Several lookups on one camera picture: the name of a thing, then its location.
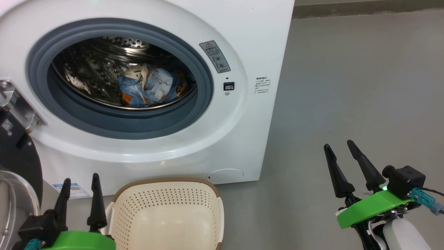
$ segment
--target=gray rubber seal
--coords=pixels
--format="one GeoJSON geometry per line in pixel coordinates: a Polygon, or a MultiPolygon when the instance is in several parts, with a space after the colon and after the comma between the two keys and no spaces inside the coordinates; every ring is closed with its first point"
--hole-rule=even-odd
{"type": "Polygon", "coordinates": [[[149,139],[184,129],[207,109],[214,88],[205,61],[186,42],[149,24],[112,18],[70,23],[45,35],[31,51],[28,77],[43,105],[60,119],[86,132],[117,139],[149,139]],[[113,109],[79,96],[58,78],[51,61],[74,43],[102,36],[137,37],[169,51],[193,73],[198,91],[174,105],[148,111],[113,109]]]}

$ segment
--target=front-loading washing machine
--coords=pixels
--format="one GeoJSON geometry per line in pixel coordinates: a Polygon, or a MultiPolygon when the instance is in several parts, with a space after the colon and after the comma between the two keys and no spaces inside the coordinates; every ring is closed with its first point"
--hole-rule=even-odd
{"type": "MultiPolygon", "coordinates": [[[[293,0],[4,0],[0,103],[43,178],[258,180],[293,0]]],[[[10,132],[3,121],[0,129],[10,132]]]]}

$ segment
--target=basket rim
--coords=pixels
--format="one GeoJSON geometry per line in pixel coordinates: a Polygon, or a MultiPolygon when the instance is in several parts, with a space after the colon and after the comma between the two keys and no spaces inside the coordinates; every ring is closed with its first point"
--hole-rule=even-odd
{"type": "Polygon", "coordinates": [[[156,178],[156,179],[147,179],[147,180],[140,180],[140,181],[133,181],[131,183],[126,184],[122,188],[120,188],[117,193],[114,195],[112,202],[116,202],[119,196],[125,192],[127,189],[137,186],[137,185],[144,185],[144,184],[152,184],[152,183],[159,183],[159,182],[197,182],[202,183],[207,186],[209,186],[214,193],[216,194],[216,197],[220,197],[219,190],[214,186],[211,182],[199,178],[190,178],[190,177],[169,177],[169,178],[156,178]]]}

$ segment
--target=green plastic part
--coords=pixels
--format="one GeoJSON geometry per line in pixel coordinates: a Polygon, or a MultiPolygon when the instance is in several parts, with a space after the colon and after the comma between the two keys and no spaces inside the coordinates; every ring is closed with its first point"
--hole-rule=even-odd
{"type": "Polygon", "coordinates": [[[337,221],[344,229],[409,202],[414,200],[403,201],[388,190],[383,190],[348,207],[337,216],[337,221]]]}
{"type": "Polygon", "coordinates": [[[52,247],[46,250],[115,250],[115,241],[99,233],[61,232],[52,247]]]}

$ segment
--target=screw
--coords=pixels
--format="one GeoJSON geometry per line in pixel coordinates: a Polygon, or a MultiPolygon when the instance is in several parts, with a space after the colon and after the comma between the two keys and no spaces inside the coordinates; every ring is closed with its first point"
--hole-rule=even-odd
{"type": "Polygon", "coordinates": [[[2,86],[2,88],[7,88],[7,87],[9,87],[9,83],[8,83],[8,81],[1,81],[1,83],[0,83],[0,85],[2,86]]]}

